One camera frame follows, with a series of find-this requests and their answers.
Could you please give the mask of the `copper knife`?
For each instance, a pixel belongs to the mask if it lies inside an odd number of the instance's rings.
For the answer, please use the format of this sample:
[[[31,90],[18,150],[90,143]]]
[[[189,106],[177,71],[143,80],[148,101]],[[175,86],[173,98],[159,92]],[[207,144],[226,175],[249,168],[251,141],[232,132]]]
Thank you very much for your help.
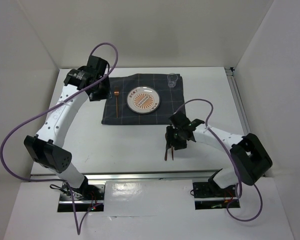
[[[171,147],[171,159],[172,161],[174,161],[174,148]]]

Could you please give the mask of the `dark grey checked cloth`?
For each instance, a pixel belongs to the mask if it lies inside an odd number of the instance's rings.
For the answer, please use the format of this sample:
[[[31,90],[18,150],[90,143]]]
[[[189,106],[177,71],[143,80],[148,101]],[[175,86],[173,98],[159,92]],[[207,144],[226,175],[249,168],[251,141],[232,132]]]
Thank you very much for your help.
[[[106,100],[103,125],[168,125],[169,117],[185,103],[179,73],[136,73],[109,82],[118,96]]]

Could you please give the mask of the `patterned glass plate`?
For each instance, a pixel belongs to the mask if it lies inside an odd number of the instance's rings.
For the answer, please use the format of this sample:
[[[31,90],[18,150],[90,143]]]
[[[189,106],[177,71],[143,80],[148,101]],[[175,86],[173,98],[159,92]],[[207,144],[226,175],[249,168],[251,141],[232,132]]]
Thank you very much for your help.
[[[158,92],[148,86],[133,88],[126,98],[126,104],[129,109],[142,115],[154,112],[160,103],[161,98]]]

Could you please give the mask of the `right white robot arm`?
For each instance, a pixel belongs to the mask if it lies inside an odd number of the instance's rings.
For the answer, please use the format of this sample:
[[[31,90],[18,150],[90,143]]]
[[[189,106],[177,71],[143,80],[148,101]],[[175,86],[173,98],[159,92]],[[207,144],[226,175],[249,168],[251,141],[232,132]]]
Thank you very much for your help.
[[[231,168],[217,170],[208,179],[206,188],[213,197],[239,183],[253,186],[273,165],[263,144],[253,133],[229,133],[200,119],[191,121],[180,111],[169,117],[169,121],[165,133],[166,157],[186,149],[187,142],[192,141],[225,152],[230,158]]]

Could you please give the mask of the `copper fork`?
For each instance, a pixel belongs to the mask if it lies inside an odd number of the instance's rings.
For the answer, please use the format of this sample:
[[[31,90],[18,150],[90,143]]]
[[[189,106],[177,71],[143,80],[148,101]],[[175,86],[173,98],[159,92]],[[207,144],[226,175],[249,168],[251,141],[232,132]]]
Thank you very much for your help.
[[[115,103],[116,103],[116,118],[119,117],[119,95],[120,90],[118,86],[114,87],[114,96],[115,96]]]

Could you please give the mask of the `clear plastic cup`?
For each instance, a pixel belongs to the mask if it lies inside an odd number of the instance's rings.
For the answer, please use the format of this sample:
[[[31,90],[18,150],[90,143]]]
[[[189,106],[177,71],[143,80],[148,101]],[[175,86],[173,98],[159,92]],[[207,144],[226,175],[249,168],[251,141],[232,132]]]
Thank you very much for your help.
[[[169,73],[167,75],[167,84],[169,88],[174,88],[177,85],[177,81],[179,79],[178,74],[176,73]]]

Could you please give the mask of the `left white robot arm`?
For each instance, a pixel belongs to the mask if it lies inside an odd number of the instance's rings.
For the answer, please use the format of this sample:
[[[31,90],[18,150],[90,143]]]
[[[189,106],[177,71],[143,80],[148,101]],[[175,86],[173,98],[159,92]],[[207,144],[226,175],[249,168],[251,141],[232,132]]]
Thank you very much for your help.
[[[70,70],[58,99],[61,106],[51,112],[35,136],[28,135],[24,140],[33,161],[67,181],[71,194],[78,200],[101,199],[103,194],[99,188],[90,185],[87,177],[75,168],[72,164],[72,154],[63,149],[63,145],[83,103],[110,98],[109,79],[97,82],[109,66],[106,60],[91,55],[86,65]]]

